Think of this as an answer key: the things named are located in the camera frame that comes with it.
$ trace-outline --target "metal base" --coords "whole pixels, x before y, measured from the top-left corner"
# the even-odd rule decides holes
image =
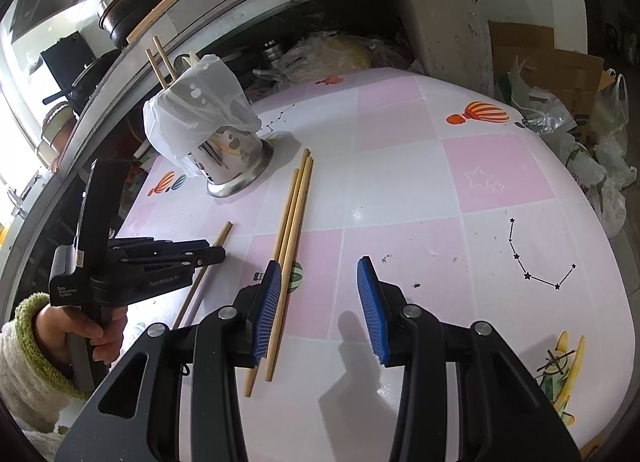
[[[236,178],[225,182],[224,184],[213,184],[213,182],[207,182],[207,192],[215,198],[224,198],[231,196],[238,191],[246,188],[251,182],[257,179],[260,174],[267,168],[273,157],[273,145],[268,141],[261,139],[262,151],[260,157],[249,166],[249,169],[242,172]]]

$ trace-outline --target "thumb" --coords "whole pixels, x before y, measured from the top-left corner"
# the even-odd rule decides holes
[[[89,319],[79,308],[65,307],[65,332],[76,334],[89,339],[98,339],[104,335],[104,330],[96,322]]]

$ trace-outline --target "silver bolt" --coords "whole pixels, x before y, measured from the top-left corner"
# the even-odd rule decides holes
[[[162,323],[153,323],[148,329],[146,329],[146,333],[151,337],[158,337],[164,334],[164,325]]]
[[[486,321],[478,321],[474,325],[474,330],[481,336],[488,336],[494,329]]]
[[[220,319],[231,319],[235,318],[237,313],[238,311],[231,306],[223,307],[218,311],[218,317]]]
[[[407,317],[416,318],[422,314],[422,310],[417,305],[406,305],[402,309],[402,313]]]

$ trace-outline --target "green fuzzy cuff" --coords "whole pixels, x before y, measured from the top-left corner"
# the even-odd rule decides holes
[[[49,304],[49,295],[43,292],[33,294],[21,302],[15,309],[15,332],[18,337],[18,345],[29,366],[59,392],[86,399],[88,395],[80,392],[71,381],[60,373],[47,358],[40,352],[36,340],[33,337],[33,319],[35,315]]]

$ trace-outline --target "white label sticker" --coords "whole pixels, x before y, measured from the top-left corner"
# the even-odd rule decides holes
[[[84,267],[84,251],[76,249],[76,267]]]

